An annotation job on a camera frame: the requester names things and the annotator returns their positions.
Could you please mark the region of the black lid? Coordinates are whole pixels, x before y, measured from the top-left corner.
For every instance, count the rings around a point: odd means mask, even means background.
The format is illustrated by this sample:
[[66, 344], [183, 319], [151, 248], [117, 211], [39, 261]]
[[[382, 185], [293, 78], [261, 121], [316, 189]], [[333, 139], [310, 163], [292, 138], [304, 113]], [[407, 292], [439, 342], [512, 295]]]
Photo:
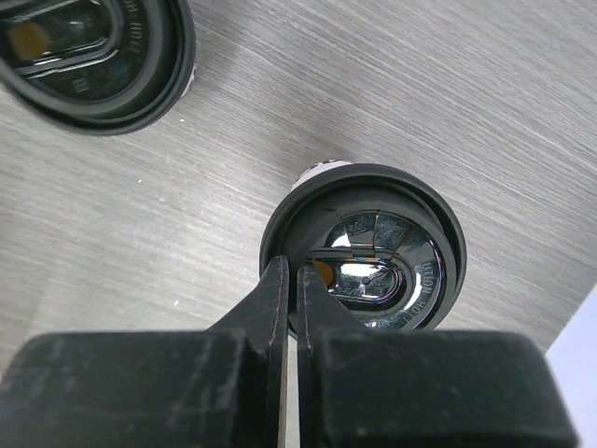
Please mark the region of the black lid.
[[181, 99], [195, 63], [186, 1], [4, 1], [1, 83], [77, 133], [152, 125]]
[[447, 201], [397, 168], [352, 163], [285, 196], [261, 239], [259, 268], [305, 262], [326, 292], [371, 329], [433, 329], [465, 281], [461, 223]]

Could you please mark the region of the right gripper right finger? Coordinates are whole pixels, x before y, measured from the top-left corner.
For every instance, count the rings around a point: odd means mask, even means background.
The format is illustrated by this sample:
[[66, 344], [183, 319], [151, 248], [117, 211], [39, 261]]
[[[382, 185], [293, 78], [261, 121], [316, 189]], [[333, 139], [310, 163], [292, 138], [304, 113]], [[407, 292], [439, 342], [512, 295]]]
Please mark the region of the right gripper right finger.
[[297, 274], [304, 447], [575, 447], [542, 352], [486, 330], [370, 329]]

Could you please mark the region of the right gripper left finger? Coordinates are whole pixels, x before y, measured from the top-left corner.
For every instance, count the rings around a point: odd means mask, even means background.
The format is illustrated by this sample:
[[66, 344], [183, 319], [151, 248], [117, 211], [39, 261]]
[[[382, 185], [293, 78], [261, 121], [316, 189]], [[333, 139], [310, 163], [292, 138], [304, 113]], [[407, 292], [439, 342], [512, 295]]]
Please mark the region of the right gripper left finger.
[[209, 329], [34, 337], [1, 381], [5, 447], [281, 447], [289, 268]]

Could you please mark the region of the paper coffee cup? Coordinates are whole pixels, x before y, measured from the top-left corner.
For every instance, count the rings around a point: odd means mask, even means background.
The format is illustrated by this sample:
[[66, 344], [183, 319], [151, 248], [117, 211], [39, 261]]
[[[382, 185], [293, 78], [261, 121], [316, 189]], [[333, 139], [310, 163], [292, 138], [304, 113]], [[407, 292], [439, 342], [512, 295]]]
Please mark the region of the paper coffee cup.
[[327, 160], [321, 161], [313, 165], [312, 167], [305, 170], [292, 184], [291, 191], [304, 184], [308, 180], [333, 169], [340, 168], [342, 166], [352, 165], [350, 161], [344, 160]]
[[185, 88], [183, 89], [183, 91], [181, 92], [180, 98], [184, 97], [190, 90], [193, 82], [195, 81], [196, 70], [197, 70], [197, 65], [194, 63], [192, 65], [192, 69], [190, 71], [190, 74], [189, 74], [189, 77], [187, 80], [187, 84], [186, 84]]

